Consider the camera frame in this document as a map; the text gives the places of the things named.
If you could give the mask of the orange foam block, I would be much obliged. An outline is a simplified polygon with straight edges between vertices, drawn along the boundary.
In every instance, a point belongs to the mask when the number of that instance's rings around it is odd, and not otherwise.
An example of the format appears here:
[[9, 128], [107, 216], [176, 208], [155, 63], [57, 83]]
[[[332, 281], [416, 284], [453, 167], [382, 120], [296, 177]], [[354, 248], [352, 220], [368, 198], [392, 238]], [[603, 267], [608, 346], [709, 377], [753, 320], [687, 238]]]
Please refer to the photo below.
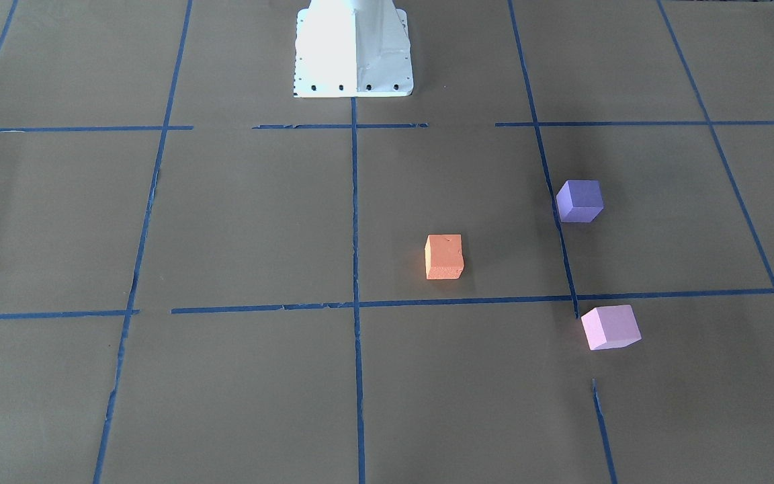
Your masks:
[[426, 239], [425, 267], [428, 280], [455, 280], [464, 271], [461, 234], [429, 234]]

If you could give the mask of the purple foam block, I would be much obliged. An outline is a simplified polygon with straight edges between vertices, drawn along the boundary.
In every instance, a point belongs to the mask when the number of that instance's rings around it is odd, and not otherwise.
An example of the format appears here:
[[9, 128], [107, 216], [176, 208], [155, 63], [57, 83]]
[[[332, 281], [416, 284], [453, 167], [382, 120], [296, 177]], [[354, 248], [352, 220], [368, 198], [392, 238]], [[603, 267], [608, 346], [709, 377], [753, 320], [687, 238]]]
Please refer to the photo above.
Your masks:
[[565, 181], [555, 201], [562, 223], [591, 223], [605, 208], [600, 183], [594, 179]]

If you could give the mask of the pink foam block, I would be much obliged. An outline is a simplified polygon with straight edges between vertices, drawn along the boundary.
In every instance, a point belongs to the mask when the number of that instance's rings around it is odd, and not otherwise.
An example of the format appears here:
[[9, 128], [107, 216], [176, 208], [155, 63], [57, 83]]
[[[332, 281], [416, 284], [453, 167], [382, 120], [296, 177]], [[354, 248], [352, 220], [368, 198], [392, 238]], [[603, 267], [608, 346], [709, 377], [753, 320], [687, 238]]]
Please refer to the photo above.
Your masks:
[[642, 339], [632, 305], [594, 307], [580, 319], [590, 350], [624, 348]]

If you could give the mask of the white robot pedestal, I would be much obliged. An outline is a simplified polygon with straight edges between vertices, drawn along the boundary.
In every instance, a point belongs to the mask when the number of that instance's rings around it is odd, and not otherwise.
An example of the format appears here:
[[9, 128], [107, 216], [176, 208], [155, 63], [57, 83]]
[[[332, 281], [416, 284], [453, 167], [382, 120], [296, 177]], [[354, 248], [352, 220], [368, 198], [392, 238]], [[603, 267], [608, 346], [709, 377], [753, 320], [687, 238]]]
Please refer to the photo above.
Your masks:
[[393, 1], [311, 1], [297, 13], [293, 96], [411, 95], [408, 26]]

